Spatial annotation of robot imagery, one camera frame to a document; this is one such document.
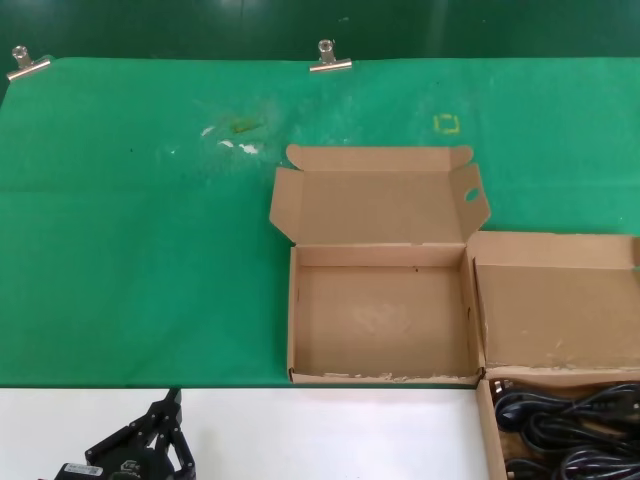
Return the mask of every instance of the box flap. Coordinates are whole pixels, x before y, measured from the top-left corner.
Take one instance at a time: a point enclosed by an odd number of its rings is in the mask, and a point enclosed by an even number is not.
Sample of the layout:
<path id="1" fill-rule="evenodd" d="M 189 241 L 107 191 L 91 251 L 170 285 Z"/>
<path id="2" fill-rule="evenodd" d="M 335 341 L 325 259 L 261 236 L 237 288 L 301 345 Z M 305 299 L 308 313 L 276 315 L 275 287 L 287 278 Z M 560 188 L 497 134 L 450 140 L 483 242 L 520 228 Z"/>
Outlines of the box flap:
<path id="1" fill-rule="evenodd" d="M 479 232 L 487 368 L 640 368 L 640 239 Z"/>
<path id="2" fill-rule="evenodd" d="M 489 217 L 469 147 L 300 147 L 271 221 L 303 245 L 465 243 Z"/>

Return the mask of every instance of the black cable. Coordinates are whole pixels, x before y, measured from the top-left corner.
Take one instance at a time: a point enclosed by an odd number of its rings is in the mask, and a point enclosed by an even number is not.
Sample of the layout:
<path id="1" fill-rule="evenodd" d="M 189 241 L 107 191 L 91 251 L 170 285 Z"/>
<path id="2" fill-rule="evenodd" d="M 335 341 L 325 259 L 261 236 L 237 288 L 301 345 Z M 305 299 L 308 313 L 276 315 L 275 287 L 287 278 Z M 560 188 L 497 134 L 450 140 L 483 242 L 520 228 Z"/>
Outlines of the black cable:
<path id="1" fill-rule="evenodd" d="M 495 400 L 500 430 L 519 433 L 542 459 L 509 459 L 513 478 L 640 480 L 640 383 L 578 400 L 505 387 Z"/>

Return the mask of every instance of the white table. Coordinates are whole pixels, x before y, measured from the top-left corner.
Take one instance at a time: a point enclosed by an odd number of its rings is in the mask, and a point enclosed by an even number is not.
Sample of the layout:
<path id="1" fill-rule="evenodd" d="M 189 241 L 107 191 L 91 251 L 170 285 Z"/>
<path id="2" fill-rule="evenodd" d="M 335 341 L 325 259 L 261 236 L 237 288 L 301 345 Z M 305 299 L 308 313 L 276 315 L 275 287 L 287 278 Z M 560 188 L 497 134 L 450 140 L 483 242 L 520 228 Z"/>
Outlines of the white table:
<path id="1" fill-rule="evenodd" d="M 166 390 L 0 390 L 0 478 L 52 480 Z M 198 480 L 486 480 L 474 392 L 183 390 Z"/>

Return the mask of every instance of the metal clip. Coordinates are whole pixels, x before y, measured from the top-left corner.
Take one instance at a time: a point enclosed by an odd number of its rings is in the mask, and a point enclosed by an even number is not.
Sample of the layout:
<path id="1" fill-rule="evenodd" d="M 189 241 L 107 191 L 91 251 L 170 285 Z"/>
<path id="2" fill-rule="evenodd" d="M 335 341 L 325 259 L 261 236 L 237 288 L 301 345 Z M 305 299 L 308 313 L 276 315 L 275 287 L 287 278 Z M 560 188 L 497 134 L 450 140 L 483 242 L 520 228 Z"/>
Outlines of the metal clip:
<path id="1" fill-rule="evenodd" d="M 331 70 L 342 70 L 351 68 L 351 59 L 336 60 L 333 53 L 333 42 L 331 40 L 320 40 L 318 43 L 320 51 L 320 62 L 309 67 L 310 72 L 328 72 Z"/>
<path id="2" fill-rule="evenodd" d="M 41 60 L 38 60 L 37 62 L 34 62 L 29 56 L 27 47 L 23 47 L 21 45 L 11 50 L 11 55 L 13 55 L 13 58 L 15 58 L 16 62 L 18 62 L 18 70 L 16 70 L 15 72 L 7 73 L 7 78 L 10 82 L 12 82 L 16 78 L 24 77 L 25 75 L 37 72 L 38 70 L 42 70 L 43 68 L 51 65 L 51 60 L 49 60 L 48 58 L 43 58 Z"/>

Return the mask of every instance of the open cardboard box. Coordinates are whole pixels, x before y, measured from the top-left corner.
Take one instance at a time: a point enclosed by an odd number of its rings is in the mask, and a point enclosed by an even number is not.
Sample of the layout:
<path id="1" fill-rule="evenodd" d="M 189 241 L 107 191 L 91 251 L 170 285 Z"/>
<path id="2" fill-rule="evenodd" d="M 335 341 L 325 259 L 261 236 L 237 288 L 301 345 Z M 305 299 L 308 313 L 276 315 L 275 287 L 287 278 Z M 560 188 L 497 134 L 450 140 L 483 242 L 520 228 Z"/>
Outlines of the open cardboard box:
<path id="1" fill-rule="evenodd" d="M 528 456 L 498 431 L 491 387 L 553 391 L 640 381 L 640 238 L 479 232 L 475 262 L 486 375 L 477 398 L 492 480 Z"/>
<path id="2" fill-rule="evenodd" d="M 472 151 L 299 147 L 271 222 L 291 251 L 295 383 L 475 385 L 483 366 L 466 242 L 489 217 Z"/>

